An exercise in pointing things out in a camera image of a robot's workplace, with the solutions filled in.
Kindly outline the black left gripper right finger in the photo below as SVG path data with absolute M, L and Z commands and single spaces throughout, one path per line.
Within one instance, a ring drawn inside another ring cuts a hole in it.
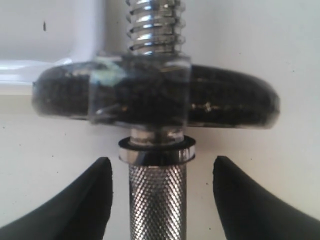
M 213 164 L 213 196 L 228 240 L 318 240 L 319 220 L 282 201 L 226 156 Z

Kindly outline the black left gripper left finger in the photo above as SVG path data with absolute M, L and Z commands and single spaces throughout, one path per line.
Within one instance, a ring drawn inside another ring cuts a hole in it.
M 112 165 L 98 158 L 55 197 L 1 227 L 2 240 L 101 240 L 112 208 Z

